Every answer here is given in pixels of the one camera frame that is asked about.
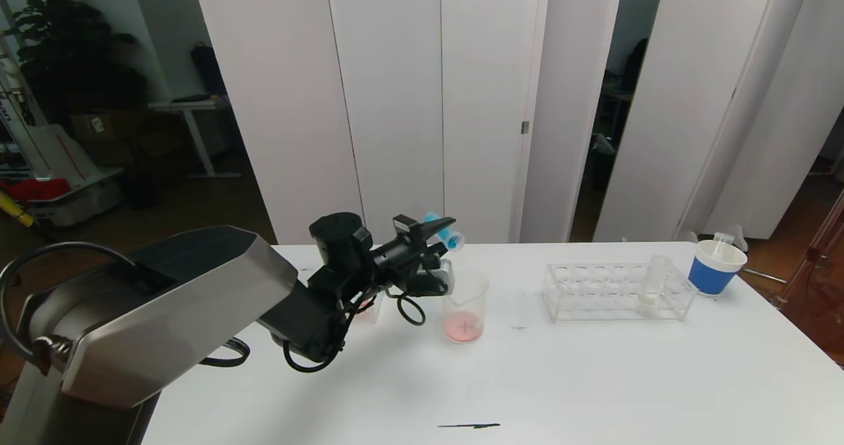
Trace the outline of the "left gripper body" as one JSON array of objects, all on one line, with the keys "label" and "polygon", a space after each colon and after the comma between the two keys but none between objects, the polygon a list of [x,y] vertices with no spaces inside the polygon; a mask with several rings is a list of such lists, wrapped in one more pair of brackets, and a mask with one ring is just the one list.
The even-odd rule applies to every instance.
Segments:
[{"label": "left gripper body", "polygon": [[372,251],[372,259],[379,271],[405,271],[419,267],[429,240],[424,238],[420,228],[422,223],[403,214],[393,218],[395,238]]}]

